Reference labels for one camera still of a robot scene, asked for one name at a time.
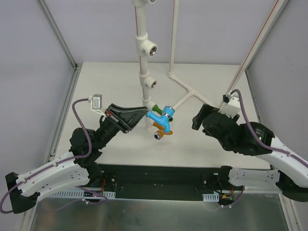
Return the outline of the blue water faucet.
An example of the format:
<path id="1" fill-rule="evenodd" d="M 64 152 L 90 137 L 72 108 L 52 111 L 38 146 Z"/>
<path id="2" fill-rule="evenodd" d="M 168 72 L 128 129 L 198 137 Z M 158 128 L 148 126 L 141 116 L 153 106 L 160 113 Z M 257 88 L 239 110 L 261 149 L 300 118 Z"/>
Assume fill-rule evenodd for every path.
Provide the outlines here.
<path id="1" fill-rule="evenodd" d="M 152 119 L 154 122 L 157 122 L 159 125 L 164 127 L 165 132 L 170 131 L 169 118 L 172 117 L 175 113 L 175 110 L 171 106 L 165 106 L 163 109 L 163 113 L 160 116 L 158 113 L 150 110 L 146 117 Z"/>

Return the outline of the white PVC pipe stand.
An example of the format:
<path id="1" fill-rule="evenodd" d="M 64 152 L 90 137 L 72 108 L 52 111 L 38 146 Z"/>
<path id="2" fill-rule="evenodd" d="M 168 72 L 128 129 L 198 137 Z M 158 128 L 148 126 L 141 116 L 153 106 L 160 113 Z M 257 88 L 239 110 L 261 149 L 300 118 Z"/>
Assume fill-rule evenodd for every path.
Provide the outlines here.
<path id="1" fill-rule="evenodd" d="M 150 90 L 157 85 L 157 81 L 150 76 L 148 67 L 148 58 L 153 57 L 157 53 L 157 45 L 149 40 L 147 29 L 146 29 L 146 5 L 153 5 L 154 0 L 133 0 L 132 4 L 135 9 L 135 21 L 136 21 L 136 50 L 139 56 L 140 65 L 140 85 L 142 87 L 142 103 L 148 109 L 152 109 L 156 104 L 151 96 Z M 177 38 L 177 27 L 179 18 L 179 5 L 178 0 L 173 1 L 173 16 L 172 16 L 172 33 L 171 33 L 171 48 L 170 48 L 170 59 L 167 77 L 178 84 L 180 87 L 187 91 L 186 95 L 181 98 L 174 106 L 174 109 L 178 109 L 182 104 L 184 104 L 189 98 L 195 97 L 203 103 L 212 104 L 209 99 L 201 95 L 193 87 L 183 82 L 181 79 L 177 78 L 174 74 L 175 65 L 175 52 L 176 52 L 176 38 Z M 229 93 L 235 88 L 239 82 L 240 77 L 245 72 L 243 70 L 243 62 L 240 64 L 235 76 L 233 77 L 231 83 L 229 84 L 226 93 Z"/>

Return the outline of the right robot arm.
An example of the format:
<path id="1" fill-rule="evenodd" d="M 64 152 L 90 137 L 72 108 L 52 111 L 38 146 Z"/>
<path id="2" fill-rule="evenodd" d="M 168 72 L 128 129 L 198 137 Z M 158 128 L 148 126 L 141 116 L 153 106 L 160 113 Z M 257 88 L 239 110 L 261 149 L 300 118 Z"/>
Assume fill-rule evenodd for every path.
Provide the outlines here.
<path id="1" fill-rule="evenodd" d="M 192 128 L 203 127 L 203 133 L 218 140 L 225 151 L 254 156 L 274 165 L 275 187 L 291 200 L 307 202 L 307 161 L 282 149 L 282 142 L 264 125 L 249 121 L 237 124 L 237 119 L 238 115 L 228 117 L 204 104 L 192 119 Z"/>

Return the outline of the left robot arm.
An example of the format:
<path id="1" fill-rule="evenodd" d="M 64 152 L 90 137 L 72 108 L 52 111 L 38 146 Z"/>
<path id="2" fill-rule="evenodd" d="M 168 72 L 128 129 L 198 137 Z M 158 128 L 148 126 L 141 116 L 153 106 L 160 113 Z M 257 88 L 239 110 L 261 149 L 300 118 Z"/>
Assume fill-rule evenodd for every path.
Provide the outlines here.
<path id="1" fill-rule="evenodd" d="M 25 174 L 6 175 L 11 212 L 19 214 L 58 191 L 89 185 L 97 187 L 102 171 L 96 160 L 102 149 L 118 133 L 129 133 L 148 113 L 145 106 L 125 108 L 111 104 L 99 120 L 96 130 L 81 126 L 70 138 L 71 147 L 62 156 Z"/>

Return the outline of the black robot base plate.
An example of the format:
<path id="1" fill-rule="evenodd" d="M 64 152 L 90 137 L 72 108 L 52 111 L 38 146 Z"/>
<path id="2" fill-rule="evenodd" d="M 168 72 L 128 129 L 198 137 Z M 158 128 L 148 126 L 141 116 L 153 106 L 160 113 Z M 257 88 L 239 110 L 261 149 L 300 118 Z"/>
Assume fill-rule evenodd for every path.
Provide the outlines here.
<path id="1" fill-rule="evenodd" d="M 236 192 L 231 167 L 162 167 L 99 164 L 100 174 L 88 188 L 115 192 L 117 199 L 202 201 L 203 194 Z"/>

